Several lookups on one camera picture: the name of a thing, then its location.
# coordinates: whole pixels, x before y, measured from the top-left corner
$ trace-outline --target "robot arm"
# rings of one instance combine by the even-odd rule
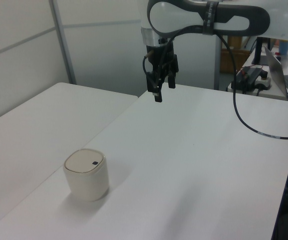
[[[169,87],[175,88],[178,64],[172,43],[167,46],[165,61],[160,60],[170,37],[183,28],[187,30],[181,34],[212,35],[216,31],[228,36],[288,40],[288,0],[138,0],[138,6],[143,41],[153,65],[153,71],[146,74],[147,88],[157,102],[162,101],[161,86],[167,76]],[[158,86],[152,81],[156,78]]]
[[[205,26],[213,15],[213,28],[221,35],[288,40],[288,0],[138,0],[138,6],[142,28],[164,38],[187,26]]]

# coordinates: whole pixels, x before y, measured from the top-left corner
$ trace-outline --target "black device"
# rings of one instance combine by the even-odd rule
[[[248,91],[252,91],[255,89],[254,83],[257,77],[261,74],[262,69],[257,67],[249,67],[245,66],[236,76],[236,86],[234,85],[234,81],[232,81],[232,88],[236,88],[236,90],[240,90],[245,94]]]
[[[271,51],[274,46],[275,39],[271,39],[271,38],[266,38],[266,39],[267,39],[267,48]],[[263,40],[264,38],[262,37],[258,37],[256,39],[255,54],[254,54],[254,59],[252,61],[252,64],[254,65],[268,66],[267,57],[261,56]]]

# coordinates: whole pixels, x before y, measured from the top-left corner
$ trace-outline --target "black cable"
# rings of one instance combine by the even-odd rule
[[[282,139],[282,140],[288,140],[288,137],[284,137],[284,136],[274,136],[274,135],[269,135],[260,131],[255,130],[254,128],[250,127],[249,125],[247,125],[247,123],[244,122],[244,120],[240,117],[238,110],[237,110],[237,106],[236,106],[236,64],[235,64],[235,59],[234,59],[234,55],[233,52],[231,51],[231,49],[229,48],[229,45],[227,44],[227,42],[223,39],[223,37],[217,32],[214,31],[215,34],[218,36],[218,38],[223,42],[223,44],[225,45],[225,47],[227,48],[229,55],[231,57],[232,63],[233,63],[233,68],[234,68],[234,87],[233,87],[233,104],[234,104],[234,109],[235,109],[235,113],[238,117],[238,119],[240,120],[240,122],[247,127],[248,129],[250,129],[251,131],[260,134],[262,136],[265,137],[269,137],[269,138],[273,138],[273,139]]]
[[[252,46],[250,47],[250,54],[254,51],[253,47],[254,47],[254,44],[257,42],[257,38],[255,39],[255,41],[253,42]]]
[[[261,87],[258,88],[258,91],[257,91],[256,97],[258,97],[259,92],[262,91],[262,90],[263,90],[263,89],[262,89]]]
[[[148,74],[148,72],[146,71],[146,67],[145,67],[145,61],[147,59],[147,55],[144,57],[143,59],[143,70],[144,73],[146,74],[147,79],[150,81],[150,83],[154,86],[154,88],[156,88],[155,83],[153,81],[153,79],[151,78],[151,76]]]

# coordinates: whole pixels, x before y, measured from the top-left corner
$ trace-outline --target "laptop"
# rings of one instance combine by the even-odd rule
[[[284,75],[281,63],[274,57],[271,51],[266,47],[264,48],[272,80],[276,83],[284,96],[288,98],[288,75]]]

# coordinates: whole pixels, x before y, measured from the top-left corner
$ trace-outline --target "white tabletop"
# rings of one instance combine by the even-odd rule
[[[0,221],[0,240],[269,240],[288,140],[245,128],[229,92],[162,93],[163,103],[143,94],[85,146],[107,157],[108,195],[75,199],[60,168]],[[252,127],[288,136],[288,101],[236,98]]]
[[[58,83],[0,117],[0,219],[136,99]]]
[[[278,52],[278,47],[276,47],[276,46],[272,48],[272,53],[275,53],[275,52]],[[247,61],[244,63],[243,67],[252,65],[252,61],[254,59],[254,54],[255,54],[255,51],[252,52],[252,54],[249,56]],[[262,56],[266,55],[264,48],[262,48],[261,55]],[[288,75],[288,52],[287,52],[287,55],[281,56],[280,63],[282,64],[284,75]],[[253,66],[253,68],[261,68],[261,66],[260,65],[255,65],[255,66]],[[267,76],[270,78],[271,75],[270,75],[270,72],[269,72],[269,67],[268,66],[263,66],[262,69],[264,71],[268,72]],[[246,94],[256,96],[257,90],[258,89],[255,89],[253,91],[248,91]],[[227,87],[227,91],[231,92],[231,93],[233,92],[233,89],[231,88],[231,84],[229,84],[229,86]],[[276,83],[272,79],[271,79],[270,88],[268,90],[261,91],[259,93],[259,96],[260,97],[265,97],[265,98],[279,99],[279,100],[288,101],[288,98],[285,97],[285,95],[282,93],[282,91],[279,89],[279,87],[276,85]]]

